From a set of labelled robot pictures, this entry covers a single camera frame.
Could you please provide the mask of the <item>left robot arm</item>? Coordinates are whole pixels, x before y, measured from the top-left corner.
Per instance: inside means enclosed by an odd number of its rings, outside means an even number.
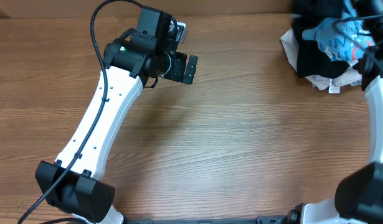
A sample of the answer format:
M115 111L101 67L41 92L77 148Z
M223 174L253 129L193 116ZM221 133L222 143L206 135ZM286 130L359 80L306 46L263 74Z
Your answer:
M177 51L186 35L185 23L144 6L137 26L97 53L100 79L77 130L55 161L42 161L35 172L42 199L71 222L126 222L113 205L115 188L102 182L108 155L149 79L193 82L197 57Z

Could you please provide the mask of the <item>black polo shirt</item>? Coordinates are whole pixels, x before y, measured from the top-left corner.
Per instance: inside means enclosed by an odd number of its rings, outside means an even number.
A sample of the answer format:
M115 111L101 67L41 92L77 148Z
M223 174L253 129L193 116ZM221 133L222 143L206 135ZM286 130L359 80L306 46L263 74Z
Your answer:
M291 4L291 12L303 17L340 18L343 9L343 0L293 0Z

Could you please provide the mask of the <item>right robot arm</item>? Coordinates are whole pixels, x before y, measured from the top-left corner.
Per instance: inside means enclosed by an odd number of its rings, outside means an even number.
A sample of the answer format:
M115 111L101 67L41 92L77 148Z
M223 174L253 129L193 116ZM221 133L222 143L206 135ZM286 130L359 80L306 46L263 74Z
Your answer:
M293 1L294 33L330 59L359 60L369 107L367 165L338 184L334 198L299 204L276 223L383 223L383 1Z

